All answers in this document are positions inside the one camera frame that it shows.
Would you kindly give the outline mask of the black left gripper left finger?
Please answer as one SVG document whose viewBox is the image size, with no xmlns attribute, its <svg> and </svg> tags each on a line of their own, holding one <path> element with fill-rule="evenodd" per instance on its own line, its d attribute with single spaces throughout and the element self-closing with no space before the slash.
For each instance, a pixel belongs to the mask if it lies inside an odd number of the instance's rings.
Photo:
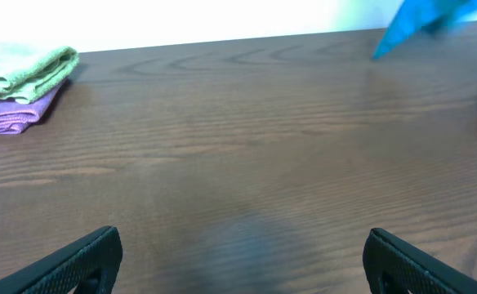
<svg viewBox="0 0 477 294">
<path fill-rule="evenodd" d="M 0 294 L 110 294 L 122 258 L 118 230 L 104 226 L 0 279 Z"/>
</svg>

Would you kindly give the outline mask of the folded purple cloth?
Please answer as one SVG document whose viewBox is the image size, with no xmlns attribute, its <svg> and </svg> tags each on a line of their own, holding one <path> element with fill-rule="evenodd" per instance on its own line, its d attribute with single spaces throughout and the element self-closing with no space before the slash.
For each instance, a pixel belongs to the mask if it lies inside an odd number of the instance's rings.
<svg viewBox="0 0 477 294">
<path fill-rule="evenodd" d="M 31 104 L 23 105 L 12 100 L 0 100 L 0 135 L 20 134 L 32 124 L 38 123 L 60 89 L 67 83 L 68 79 L 63 80 Z"/>
</svg>

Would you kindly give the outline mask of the folded green cloth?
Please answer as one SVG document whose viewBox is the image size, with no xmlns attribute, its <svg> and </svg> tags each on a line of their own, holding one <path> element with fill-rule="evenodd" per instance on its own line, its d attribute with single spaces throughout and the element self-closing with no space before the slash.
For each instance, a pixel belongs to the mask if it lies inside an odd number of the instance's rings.
<svg viewBox="0 0 477 294">
<path fill-rule="evenodd" d="M 72 47 L 0 43 L 0 100 L 31 104 L 63 82 L 78 63 Z"/>
</svg>

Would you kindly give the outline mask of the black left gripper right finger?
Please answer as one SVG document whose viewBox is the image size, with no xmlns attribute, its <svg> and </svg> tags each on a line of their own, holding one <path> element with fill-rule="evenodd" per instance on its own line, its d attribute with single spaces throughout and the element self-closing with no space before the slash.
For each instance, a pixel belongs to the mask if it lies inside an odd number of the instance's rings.
<svg viewBox="0 0 477 294">
<path fill-rule="evenodd" d="M 477 294 L 477 281 L 382 228 L 370 230 L 363 269 L 372 294 Z"/>
</svg>

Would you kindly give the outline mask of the blue microfiber cloth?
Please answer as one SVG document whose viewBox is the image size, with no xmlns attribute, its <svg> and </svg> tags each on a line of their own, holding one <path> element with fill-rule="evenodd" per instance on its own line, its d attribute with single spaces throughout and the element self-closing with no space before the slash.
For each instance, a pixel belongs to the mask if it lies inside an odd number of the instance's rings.
<svg viewBox="0 0 477 294">
<path fill-rule="evenodd" d="M 476 11 L 477 0 L 404 0 L 372 58 L 383 57 L 419 31 L 441 33 Z"/>
</svg>

